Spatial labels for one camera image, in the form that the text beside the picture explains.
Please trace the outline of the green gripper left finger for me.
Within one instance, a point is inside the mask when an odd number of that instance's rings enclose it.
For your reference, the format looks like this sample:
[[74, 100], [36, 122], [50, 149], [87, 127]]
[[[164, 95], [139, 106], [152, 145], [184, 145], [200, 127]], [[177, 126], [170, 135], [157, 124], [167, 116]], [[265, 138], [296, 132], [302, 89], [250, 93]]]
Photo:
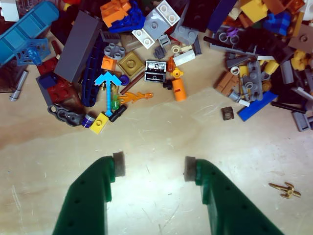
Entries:
[[59, 213], [54, 235], [107, 235], [107, 203], [111, 184], [125, 176], [124, 153], [101, 157], [69, 187]]

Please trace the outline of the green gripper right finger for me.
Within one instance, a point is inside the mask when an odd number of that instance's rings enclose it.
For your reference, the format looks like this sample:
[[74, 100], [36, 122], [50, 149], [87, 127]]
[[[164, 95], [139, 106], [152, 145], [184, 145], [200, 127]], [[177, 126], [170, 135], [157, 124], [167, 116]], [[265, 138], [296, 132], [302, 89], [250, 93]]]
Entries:
[[185, 157], [184, 179], [201, 187], [213, 235], [281, 235], [282, 232], [213, 163]]

